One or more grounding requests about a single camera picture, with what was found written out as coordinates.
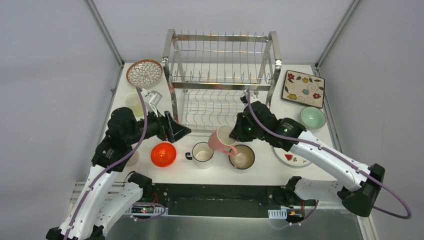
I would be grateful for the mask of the pink mug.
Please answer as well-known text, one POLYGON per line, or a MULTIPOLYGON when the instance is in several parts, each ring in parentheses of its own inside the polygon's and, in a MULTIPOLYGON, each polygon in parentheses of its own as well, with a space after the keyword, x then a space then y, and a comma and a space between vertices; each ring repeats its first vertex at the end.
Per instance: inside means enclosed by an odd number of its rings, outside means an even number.
POLYGON ((209 148, 229 156, 236 156, 239 151, 234 146, 236 140, 230 137, 232 130, 233 128, 228 125, 219 126, 208 139, 209 148))

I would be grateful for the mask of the mint green bowl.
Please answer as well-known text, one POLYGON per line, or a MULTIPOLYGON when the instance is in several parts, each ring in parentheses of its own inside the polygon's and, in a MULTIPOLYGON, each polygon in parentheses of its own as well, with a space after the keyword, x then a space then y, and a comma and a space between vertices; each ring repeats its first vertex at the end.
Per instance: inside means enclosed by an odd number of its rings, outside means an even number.
POLYGON ((327 120, 325 114, 316 107, 304 107, 299 113, 300 122, 309 129, 322 128, 327 120))

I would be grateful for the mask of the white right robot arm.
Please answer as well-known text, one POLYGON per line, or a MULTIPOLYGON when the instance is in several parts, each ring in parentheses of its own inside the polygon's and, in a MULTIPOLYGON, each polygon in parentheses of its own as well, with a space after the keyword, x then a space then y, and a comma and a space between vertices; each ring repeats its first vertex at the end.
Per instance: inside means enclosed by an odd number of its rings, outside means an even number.
POLYGON ((298 155, 335 178, 334 181, 310 180, 293 176, 285 185, 284 200, 296 205, 302 200, 340 203, 351 213, 368 217, 376 209, 386 170, 356 161, 325 144, 304 125, 285 117, 276 118, 260 101, 241 101, 245 108, 236 115, 230 137, 238 142, 265 141, 272 147, 298 155))

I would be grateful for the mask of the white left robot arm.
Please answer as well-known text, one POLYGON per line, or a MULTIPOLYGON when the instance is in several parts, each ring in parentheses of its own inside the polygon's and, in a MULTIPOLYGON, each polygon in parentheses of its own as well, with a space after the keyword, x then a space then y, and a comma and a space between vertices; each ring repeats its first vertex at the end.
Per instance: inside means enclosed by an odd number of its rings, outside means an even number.
POLYGON ((128 107, 115 109, 107 123, 105 137, 95 149, 84 191, 78 197, 67 219, 49 229, 48 240, 103 240, 111 227, 135 202, 152 198, 152 179, 133 173, 117 197, 103 205, 109 189, 121 173, 135 149, 151 137, 175 143, 191 133, 177 123, 169 111, 164 114, 148 112, 136 120, 128 107))

